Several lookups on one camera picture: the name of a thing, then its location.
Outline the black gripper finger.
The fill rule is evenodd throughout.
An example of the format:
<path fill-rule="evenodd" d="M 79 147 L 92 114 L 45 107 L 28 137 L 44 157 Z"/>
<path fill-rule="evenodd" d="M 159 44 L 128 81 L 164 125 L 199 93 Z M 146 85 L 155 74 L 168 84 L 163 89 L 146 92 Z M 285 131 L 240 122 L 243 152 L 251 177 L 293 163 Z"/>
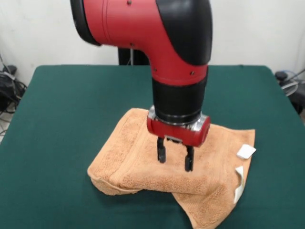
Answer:
<path fill-rule="evenodd" d="M 186 172 L 192 172 L 193 171 L 193 163 L 194 163 L 194 147 L 193 146 L 187 146 L 186 147 L 186 156 L 185 156 L 185 164 L 184 169 Z"/>
<path fill-rule="evenodd" d="M 166 148 L 164 146 L 164 139 L 157 138 L 157 159 L 160 163 L 166 162 Z"/>

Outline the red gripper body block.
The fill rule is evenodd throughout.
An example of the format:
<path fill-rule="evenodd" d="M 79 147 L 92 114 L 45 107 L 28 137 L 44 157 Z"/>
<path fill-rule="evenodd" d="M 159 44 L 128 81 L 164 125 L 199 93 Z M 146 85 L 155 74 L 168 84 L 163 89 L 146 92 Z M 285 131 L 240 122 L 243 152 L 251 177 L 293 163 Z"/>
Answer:
<path fill-rule="evenodd" d="M 200 147 L 209 132 L 210 117 L 202 115 L 198 121 L 190 125 L 168 125 L 155 116 L 147 116 L 147 128 L 149 133 L 161 138 L 170 138 L 186 146 Z"/>

